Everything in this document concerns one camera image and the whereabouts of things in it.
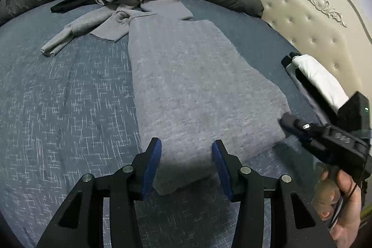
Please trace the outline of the person right hand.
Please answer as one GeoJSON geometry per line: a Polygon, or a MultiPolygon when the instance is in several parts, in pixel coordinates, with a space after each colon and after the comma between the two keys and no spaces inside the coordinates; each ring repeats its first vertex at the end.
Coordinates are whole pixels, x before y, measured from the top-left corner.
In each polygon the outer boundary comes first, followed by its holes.
{"type": "Polygon", "coordinates": [[[327,169],[319,170],[312,206],[324,222],[338,215],[330,229],[337,247],[351,247],[355,241],[361,223],[361,202],[361,189],[349,174],[340,170],[334,180],[327,169]]]}

